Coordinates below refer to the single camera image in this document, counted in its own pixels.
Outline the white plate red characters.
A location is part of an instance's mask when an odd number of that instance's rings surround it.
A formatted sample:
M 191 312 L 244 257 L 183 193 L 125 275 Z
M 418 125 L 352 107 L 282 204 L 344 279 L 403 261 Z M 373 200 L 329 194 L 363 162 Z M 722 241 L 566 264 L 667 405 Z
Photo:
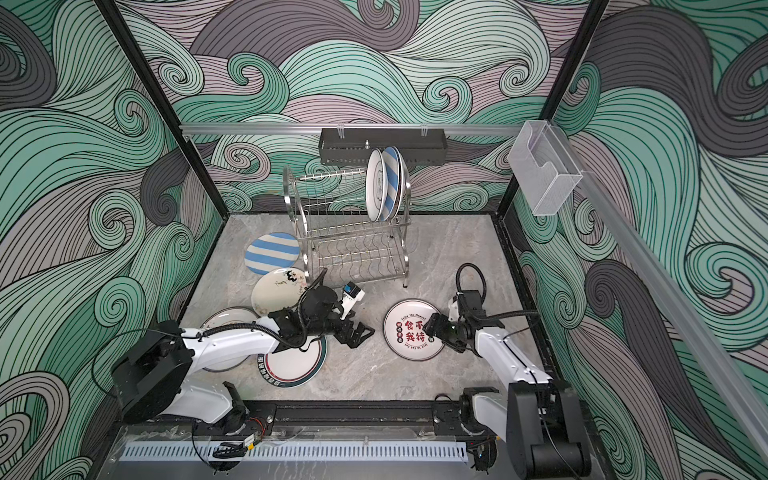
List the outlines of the white plate red characters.
M 428 361 L 444 349 L 436 337 L 426 334 L 424 327 L 438 310 L 429 302 L 406 299 L 393 305 L 382 322 L 382 333 L 387 346 L 399 357 L 414 361 Z

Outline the green rimmed white plate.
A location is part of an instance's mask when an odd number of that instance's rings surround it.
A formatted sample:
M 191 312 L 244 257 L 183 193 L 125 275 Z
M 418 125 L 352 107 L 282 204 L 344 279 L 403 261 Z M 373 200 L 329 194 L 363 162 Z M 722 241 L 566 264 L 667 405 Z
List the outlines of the green rimmed white plate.
M 307 340 L 301 349 L 257 356 L 261 377 L 276 388 L 293 388 L 313 379 L 322 369 L 328 348 L 324 337 Z

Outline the orange sun plate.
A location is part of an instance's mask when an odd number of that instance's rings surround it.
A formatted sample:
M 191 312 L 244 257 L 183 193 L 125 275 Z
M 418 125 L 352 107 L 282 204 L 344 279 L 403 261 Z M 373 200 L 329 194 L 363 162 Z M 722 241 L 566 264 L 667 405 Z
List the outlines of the orange sun plate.
M 235 324 L 235 323 L 252 323 L 258 319 L 258 316 L 252 311 L 244 307 L 231 307 L 223 309 L 217 312 L 215 315 L 208 318 L 200 326 L 201 330 L 209 330 L 214 327 Z M 210 367 L 205 368 L 205 371 L 212 373 L 222 373 L 232 370 L 248 359 L 247 356 L 241 357 L 235 360 L 229 360 L 226 362 L 219 362 Z

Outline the white plate cloud emblem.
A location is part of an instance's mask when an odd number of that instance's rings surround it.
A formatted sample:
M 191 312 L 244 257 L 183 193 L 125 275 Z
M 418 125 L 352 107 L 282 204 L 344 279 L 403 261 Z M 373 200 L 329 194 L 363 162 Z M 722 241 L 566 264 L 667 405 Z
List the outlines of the white plate cloud emblem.
M 386 172 L 380 150 L 373 150 L 366 171 L 366 209 L 368 218 L 376 222 L 382 211 L 386 193 Z

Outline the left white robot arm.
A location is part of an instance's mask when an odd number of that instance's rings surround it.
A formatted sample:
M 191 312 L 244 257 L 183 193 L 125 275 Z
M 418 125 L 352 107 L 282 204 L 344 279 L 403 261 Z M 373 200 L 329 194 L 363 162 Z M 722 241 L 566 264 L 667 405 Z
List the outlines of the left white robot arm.
M 251 321 L 208 329 L 184 329 L 172 321 L 148 330 L 111 368 L 121 416 L 127 424 L 158 417 L 188 420 L 217 434 L 242 429 L 250 417 L 236 387 L 194 379 L 200 370 L 253 355 L 303 348 L 330 335 L 351 349 L 374 334 L 354 320 L 362 295 L 354 287 L 344 296 L 326 286 L 311 286 L 289 307 Z

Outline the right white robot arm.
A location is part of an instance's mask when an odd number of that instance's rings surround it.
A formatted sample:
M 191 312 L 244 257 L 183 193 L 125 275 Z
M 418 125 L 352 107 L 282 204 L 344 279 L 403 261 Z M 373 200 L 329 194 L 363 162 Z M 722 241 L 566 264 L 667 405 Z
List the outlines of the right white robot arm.
M 424 329 L 450 349 L 484 360 L 505 386 L 504 394 L 467 389 L 460 397 L 461 416 L 467 427 L 492 432 L 505 443 L 520 479 L 585 479 L 592 471 L 591 445 L 578 395 L 536 366 L 503 324 L 537 315 L 535 310 L 488 315 L 481 292 L 459 291 L 449 314 L 431 315 Z

